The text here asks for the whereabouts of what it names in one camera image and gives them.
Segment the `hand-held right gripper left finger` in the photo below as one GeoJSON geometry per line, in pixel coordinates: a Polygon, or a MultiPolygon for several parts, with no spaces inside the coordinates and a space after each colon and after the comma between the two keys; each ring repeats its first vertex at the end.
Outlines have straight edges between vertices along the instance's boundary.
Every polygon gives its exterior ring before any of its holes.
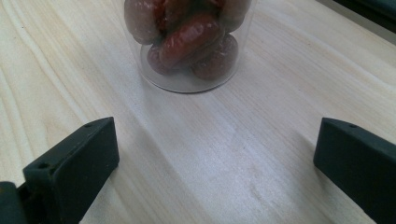
{"type": "Polygon", "coordinates": [[[29,224],[78,224],[120,161],[113,118],[92,121],[23,169],[29,224]]]}

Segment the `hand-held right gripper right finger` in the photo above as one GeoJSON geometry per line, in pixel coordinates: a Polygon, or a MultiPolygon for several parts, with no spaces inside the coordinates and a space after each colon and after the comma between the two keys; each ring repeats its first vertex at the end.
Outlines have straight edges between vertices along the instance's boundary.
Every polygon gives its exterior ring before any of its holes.
{"type": "Polygon", "coordinates": [[[377,224],[396,224],[396,145],[338,119],[321,121],[313,163],[377,224]]]}

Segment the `glass jar with red dates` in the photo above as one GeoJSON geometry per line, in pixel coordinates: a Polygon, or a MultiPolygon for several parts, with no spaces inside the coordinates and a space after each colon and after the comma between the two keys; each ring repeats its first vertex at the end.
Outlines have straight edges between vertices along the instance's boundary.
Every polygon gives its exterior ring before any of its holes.
{"type": "Polygon", "coordinates": [[[237,70],[257,0],[119,0],[140,74],[167,91],[197,93],[237,70]]]}

